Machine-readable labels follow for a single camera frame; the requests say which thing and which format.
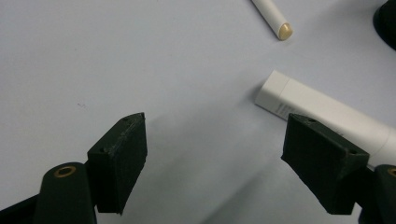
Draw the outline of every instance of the black object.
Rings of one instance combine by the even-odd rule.
[[[34,223],[96,223],[84,164],[65,163],[44,175]]]
[[[88,152],[85,164],[49,170],[40,193],[0,212],[0,223],[96,223],[99,212],[122,213],[147,157],[143,113],[120,119]]]
[[[393,49],[396,49],[396,0],[388,0],[374,14],[376,32]]]
[[[396,166],[367,168],[369,154],[320,122],[290,114],[281,157],[333,215],[361,208],[359,223],[396,223]]]

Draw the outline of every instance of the white marker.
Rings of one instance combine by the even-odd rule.
[[[262,86],[256,104],[287,119],[306,115],[325,124],[370,154],[369,164],[396,165],[396,130],[274,71]]]
[[[290,24],[285,17],[277,9],[276,5],[271,0],[252,0],[256,8],[260,11],[262,16],[271,26],[277,38],[280,40],[288,39],[293,31]]]

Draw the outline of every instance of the white table surface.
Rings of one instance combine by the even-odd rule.
[[[146,113],[148,160],[122,217],[98,223],[357,223],[331,216],[280,159],[286,122],[253,104],[276,69],[396,127],[384,0],[0,1],[0,209]]]

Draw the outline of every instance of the gold marker tip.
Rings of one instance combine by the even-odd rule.
[[[290,27],[290,24],[288,22],[284,23],[280,28],[279,32],[277,34],[277,37],[280,40],[286,40],[288,39],[291,35],[293,34],[293,30]]]

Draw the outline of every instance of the white object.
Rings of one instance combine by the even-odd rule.
[[[252,2],[271,26],[277,38],[286,40],[292,35],[293,31],[290,24],[286,21],[282,13],[280,13],[273,1],[252,0]]]
[[[370,154],[369,164],[396,165],[396,130],[274,71],[262,86],[257,105],[287,119],[296,113],[316,119]]]

